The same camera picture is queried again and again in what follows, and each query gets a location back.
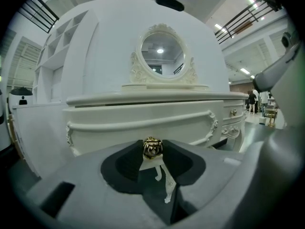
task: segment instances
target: drawer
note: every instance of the drawer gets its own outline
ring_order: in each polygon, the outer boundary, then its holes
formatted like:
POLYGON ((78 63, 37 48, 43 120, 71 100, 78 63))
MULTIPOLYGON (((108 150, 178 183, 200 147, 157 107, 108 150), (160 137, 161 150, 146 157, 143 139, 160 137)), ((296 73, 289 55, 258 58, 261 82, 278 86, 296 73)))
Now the drawer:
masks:
POLYGON ((224 100, 224 125, 243 120, 245 114, 244 100, 224 100))
POLYGON ((224 102, 193 101, 68 108, 67 140, 75 155, 149 136, 192 145, 219 142, 224 102))
POLYGON ((229 138, 237 138, 242 127, 243 121, 229 124, 229 125, 223 125, 221 129, 221 136, 226 136, 229 138))

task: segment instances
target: dresser top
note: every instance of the dresser top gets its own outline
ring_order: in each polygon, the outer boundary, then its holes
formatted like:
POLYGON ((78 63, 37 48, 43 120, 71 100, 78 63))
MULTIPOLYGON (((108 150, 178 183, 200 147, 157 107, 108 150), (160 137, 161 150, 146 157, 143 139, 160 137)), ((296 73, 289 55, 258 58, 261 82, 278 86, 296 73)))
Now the dresser top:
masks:
POLYGON ((214 91, 196 90, 145 90, 145 91, 117 91, 109 93, 81 95, 68 97, 69 106, 97 106, 120 105, 138 103, 164 103, 202 100, 242 100, 248 95, 243 93, 220 93, 214 91))

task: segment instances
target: railing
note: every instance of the railing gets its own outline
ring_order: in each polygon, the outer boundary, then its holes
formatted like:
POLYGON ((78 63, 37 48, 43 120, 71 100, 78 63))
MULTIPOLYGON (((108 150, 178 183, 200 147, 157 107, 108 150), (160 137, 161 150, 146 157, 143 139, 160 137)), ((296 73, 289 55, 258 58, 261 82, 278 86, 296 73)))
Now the railing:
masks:
POLYGON ((257 5, 255 8, 255 4, 258 2, 259 0, 256 0, 254 3, 246 7, 215 33, 219 44, 223 43, 229 38, 232 38, 235 34, 242 32, 247 26, 252 25, 252 23, 255 21, 258 22, 260 18, 274 10, 266 2, 262 2, 261 5, 257 5))
POLYGON ((59 20, 59 17, 42 0, 27 0, 18 13, 47 33, 59 20))
POLYGON ((177 74, 181 71, 183 63, 173 72, 173 74, 177 74))

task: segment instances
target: white vanity dresser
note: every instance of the white vanity dresser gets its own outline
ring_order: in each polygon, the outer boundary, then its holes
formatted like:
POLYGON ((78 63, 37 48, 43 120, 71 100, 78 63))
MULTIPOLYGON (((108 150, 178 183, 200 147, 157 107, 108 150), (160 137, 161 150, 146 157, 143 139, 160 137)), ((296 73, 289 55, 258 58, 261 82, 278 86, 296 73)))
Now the white vanity dresser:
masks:
MULTIPOLYGON (((240 150, 247 95, 213 92, 197 84, 194 58, 172 28, 149 28, 131 61, 131 83, 121 91, 68 98, 67 141, 75 156, 147 137, 205 148, 226 136, 235 139, 234 151, 240 150)), ((162 155, 144 158, 140 170, 156 167, 160 180, 160 166, 166 173, 168 203, 175 181, 162 155)))

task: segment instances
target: fluorescent light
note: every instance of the fluorescent light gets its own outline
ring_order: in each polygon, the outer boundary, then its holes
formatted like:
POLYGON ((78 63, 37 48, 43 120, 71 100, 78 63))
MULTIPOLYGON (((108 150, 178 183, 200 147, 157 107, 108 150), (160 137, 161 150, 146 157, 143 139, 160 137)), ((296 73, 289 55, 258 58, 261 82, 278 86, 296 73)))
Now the fluorescent light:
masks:
MULTIPOLYGON (((249 2, 254 3, 255 1, 254 0, 249 0, 249 2)), ((255 4, 255 5, 253 5, 253 7, 257 9, 258 6, 255 4)))
POLYGON ((250 74, 250 72, 248 72, 246 69, 244 69, 244 68, 241 68, 240 69, 242 72, 244 72, 244 73, 246 73, 246 74, 250 74))
POLYGON ((215 24, 215 27, 222 30, 222 32, 226 33, 227 31, 223 29, 219 24, 215 24))

